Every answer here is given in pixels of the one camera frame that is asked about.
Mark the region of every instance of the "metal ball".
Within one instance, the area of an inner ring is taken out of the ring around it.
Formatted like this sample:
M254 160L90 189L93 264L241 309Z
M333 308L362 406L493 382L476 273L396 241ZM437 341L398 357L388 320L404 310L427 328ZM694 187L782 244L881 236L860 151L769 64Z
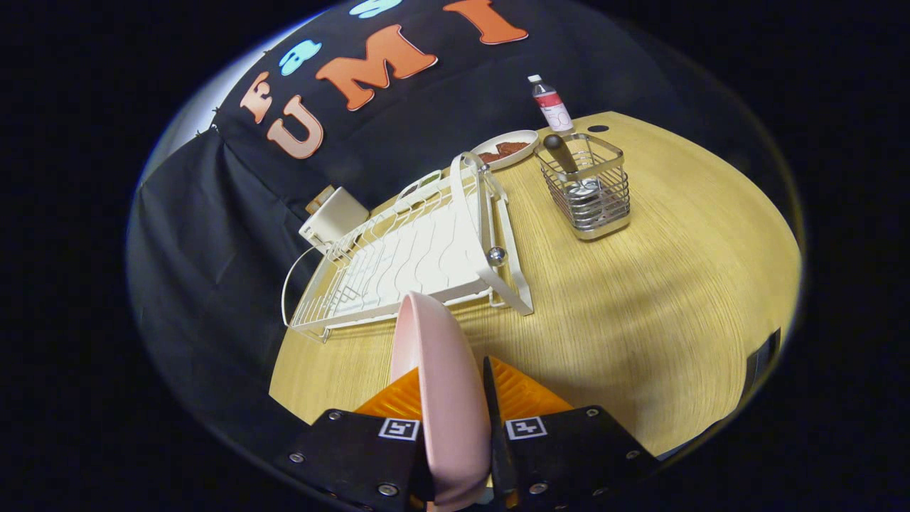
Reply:
M491 267L501 267L505 264L508 256L509 255L506 254L505 249L499 246L494 246L491 247L489 251L487 251L487 262Z

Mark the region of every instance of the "dish rack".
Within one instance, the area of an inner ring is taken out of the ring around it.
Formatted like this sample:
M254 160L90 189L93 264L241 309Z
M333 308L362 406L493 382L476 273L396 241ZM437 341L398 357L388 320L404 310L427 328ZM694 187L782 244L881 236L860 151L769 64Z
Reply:
M473 153L460 153L448 177L331 242L285 325L325 343L333 329L394 318L410 291L447 306L487 297L491 307L531 314L508 200L489 166ZM300 259L288 271L285 288ZM501 275L506 270L511 284Z

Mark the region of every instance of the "food on plate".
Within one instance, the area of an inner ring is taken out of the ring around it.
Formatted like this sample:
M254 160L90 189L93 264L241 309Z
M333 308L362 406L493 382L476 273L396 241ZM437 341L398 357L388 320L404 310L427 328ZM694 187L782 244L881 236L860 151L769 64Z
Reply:
M480 153L478 157L483 160L483 163L489 164L498 159L504 159L512 153L521 151L521 149L527 145L527 142L500 142L496 145L496 153Z
M496 145L496 150L500 152L500 158L502 158L520 151L521 148L524 148L527 145L527 142L500 142Z

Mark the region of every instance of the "screw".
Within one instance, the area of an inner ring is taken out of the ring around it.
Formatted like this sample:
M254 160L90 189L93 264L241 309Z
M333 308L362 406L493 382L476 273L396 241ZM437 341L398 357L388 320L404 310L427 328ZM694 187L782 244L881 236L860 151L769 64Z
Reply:
M378 490L379 493L383 496L395 496L398 494L398 488L392 484L382 484L381 486L377 487L376 490Z
M539 483L531 486L531 488L528 489L528 492L530 492L531 494L540 494L549 488L550 488L550 486L544 484L543 482L539 482Z

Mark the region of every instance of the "stainless steel utensil caddy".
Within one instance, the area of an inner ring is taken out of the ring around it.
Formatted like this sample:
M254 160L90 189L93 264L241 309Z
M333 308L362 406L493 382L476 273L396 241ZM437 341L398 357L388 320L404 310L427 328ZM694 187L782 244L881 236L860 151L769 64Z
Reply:
M566 172L543 144L534 150L534 156L541 163L553 202L568 219L575 236L593 240L628 225L629 177L622 169L622 150L583 133L561 138L569 146L578 172Z

